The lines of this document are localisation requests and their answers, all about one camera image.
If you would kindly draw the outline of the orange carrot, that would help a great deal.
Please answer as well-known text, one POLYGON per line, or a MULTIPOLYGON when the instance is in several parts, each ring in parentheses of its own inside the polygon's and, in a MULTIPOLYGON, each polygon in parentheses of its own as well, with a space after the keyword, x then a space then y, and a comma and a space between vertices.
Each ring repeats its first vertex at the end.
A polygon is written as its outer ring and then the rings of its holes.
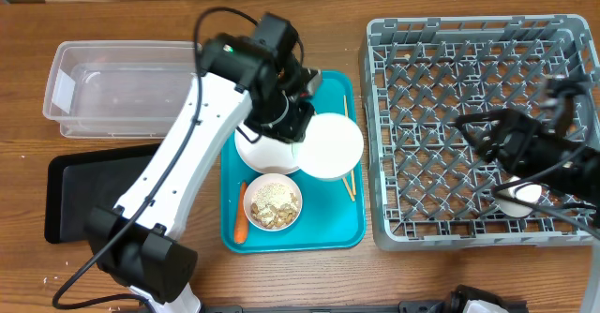
POLYGON ((243 181, 240 186, 237 213, 233 228, 233 240, 238 245, 242 245, 248 238, 248 219, 244 208, 244 199, 247 188, 247 182, 243 181))

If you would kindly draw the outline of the pale green cup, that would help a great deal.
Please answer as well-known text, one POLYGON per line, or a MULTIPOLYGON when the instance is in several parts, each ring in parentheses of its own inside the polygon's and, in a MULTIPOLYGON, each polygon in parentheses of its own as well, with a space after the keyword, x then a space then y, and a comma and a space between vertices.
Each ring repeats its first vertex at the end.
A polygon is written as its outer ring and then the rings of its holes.
POLYGON ((515 198, 527 203, 538 203, 542 196, 542 187, 537 184, 526 183, 498 190, 494 196, 495 203, 502 213, 510 217, 525 217, 533 211, 532 208, 506 201, 501 196, 509 199, 515 198))

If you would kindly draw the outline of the grey dishwasher rack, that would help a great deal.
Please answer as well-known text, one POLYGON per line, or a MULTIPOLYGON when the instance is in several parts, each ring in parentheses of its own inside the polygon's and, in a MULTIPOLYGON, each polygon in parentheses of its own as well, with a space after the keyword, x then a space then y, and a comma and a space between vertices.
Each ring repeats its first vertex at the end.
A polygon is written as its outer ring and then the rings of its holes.
POLYGON ((379 18, 360 51, 373 238, 387 251, 587 246, 580 226, 505 215, 491 189, 507 174, 454 127, 463 114, 512 108, 547 121, 547 76, 588 81, 599 60, 575 14, 379 18))

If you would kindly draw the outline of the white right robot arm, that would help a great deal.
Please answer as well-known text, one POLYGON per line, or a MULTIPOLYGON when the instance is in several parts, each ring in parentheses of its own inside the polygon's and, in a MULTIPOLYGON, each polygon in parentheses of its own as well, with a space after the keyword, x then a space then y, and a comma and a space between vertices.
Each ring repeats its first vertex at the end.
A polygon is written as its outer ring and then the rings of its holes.
POLYGON ((497 161, 518 179, 492 188, 496 199, 507 201, 559 219, 572 227, 599 238, 599 215, 592 225, 566 216, 565 210, 599 209, 599 152, 586 143, 571 142, 545 131, 543 124, 512 109, 461 115, 455 128, 475 153, 486 162, 497 161), (577 204, 542 206, 536 201, 521 201, 505 196, 512 188, 519 192, 525 185, 544 185, 559 194, 572 195, 577 204))

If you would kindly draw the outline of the teal plastic tray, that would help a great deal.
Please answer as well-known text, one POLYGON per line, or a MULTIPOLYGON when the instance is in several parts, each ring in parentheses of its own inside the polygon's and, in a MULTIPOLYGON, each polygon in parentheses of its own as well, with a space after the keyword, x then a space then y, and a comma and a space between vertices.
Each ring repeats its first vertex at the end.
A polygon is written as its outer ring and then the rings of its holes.
MULTIPOLYGON (((348 77, 338 71, 326 70, 322 84, 310 99, 316 113, 344 114, 343 97, 348 99, 349 117, 356 123, 353 106, 353 86, 348 77)), ((283 231, 262 231, 248 222, 247 240, 238 245, 233 240, 240 186, 247 186, 263 175, 252 170, 238 155, 234 133, 221 150, 221 237, 223 243, 237 253, 263 253, 327 248, 345 248, 358 244, 366 231, 366 208, 361 180, 361 165, 353 168, 356 200, 352 202, 341 179, 326 181, 309 176, 300 169, 290 177, 300 188, 303 208, 300 217, 283 231)))

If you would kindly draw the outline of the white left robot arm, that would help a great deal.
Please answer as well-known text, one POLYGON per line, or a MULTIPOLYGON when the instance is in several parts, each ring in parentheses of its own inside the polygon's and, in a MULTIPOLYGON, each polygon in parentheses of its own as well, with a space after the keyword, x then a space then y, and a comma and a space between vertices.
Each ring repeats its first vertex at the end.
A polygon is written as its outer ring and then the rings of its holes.
POLYGON ((145 312, 199 312, 189 285, 198 255, 182 246, 191 206, 223 145, 240 126, 258 138, 304 139, 321 74, 306 68, 292 23, 267 13, 248 37, 221 33, 193 45, 197 80, 167 136, 112 208, 83 231, 89 265, 125 287, 145 312))

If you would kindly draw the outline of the clear plastic bin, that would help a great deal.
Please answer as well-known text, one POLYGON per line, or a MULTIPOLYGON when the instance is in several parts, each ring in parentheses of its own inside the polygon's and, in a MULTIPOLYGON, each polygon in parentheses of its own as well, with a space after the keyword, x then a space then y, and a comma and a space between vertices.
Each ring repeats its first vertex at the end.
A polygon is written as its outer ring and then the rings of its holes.
POLYGON ((162 138, 195 77, 190 41, 65 41, 42 113, 67 138, 162 138))

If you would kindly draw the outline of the large white plate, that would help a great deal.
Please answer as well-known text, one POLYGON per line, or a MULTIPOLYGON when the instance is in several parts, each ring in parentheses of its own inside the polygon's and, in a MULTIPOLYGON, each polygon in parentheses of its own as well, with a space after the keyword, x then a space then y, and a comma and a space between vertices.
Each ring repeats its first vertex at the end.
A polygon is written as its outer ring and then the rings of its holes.
POLYGON ((293 156, 293 147, 284 142, 279 142, 268 137, 261 137, 256 142, 249 142, 244 135, 252 141, 258 134, 244 124, 239 125, 234 132, 234 145, 238 155, 252 170, 259 173, 290 174, 299 170, 293 156))

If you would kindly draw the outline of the black tray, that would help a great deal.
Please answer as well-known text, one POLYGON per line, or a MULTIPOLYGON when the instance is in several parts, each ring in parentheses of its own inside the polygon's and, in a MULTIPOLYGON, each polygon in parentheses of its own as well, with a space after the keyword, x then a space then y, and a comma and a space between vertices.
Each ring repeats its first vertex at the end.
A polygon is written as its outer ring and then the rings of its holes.
POLYGON ((55 157, 48 166, 44 237, 50 244, 81 241, 95 206, 111 209, 142 174, 156 143, 55 157))

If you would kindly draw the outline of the white bowl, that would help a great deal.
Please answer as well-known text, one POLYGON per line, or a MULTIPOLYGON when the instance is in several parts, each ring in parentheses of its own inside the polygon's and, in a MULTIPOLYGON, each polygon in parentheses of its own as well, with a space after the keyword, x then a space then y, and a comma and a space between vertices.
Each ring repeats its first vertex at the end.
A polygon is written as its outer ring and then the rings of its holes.
POLYGON ((305 138, 292 146, 298 168, 314 178, 338 180, 359 163, 364 150, 360 127, 343 114, 314 115, 305 138))

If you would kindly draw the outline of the wooden chopstick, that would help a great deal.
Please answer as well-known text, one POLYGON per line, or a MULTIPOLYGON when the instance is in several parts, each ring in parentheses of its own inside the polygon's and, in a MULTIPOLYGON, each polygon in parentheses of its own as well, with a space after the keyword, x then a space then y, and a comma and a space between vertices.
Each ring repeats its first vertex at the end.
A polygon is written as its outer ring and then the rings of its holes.
POLYGON ((349 117, 348 99, 346 97, 343 97, 343 105, 344 105, 344 114, 346 117, 349 117))
POLYGON ((341 178, 342 184, 344 185, 350 199, 352 202, 356 200, 356 186, 355 186, 355 176, 354 171, 350 171, 349 176, 344 176, 341 178))

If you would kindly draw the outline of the pink bowl with food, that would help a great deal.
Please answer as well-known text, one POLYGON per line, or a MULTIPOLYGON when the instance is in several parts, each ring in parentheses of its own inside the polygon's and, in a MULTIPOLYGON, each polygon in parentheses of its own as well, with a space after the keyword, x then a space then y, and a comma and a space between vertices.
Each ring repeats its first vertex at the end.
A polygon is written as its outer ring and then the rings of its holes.
POLYGON ((283 231, 300 217, 303 198, 299 186, 287 175, 268 173, 246 189, 243 210, 249 223, 262 231, 283 231))

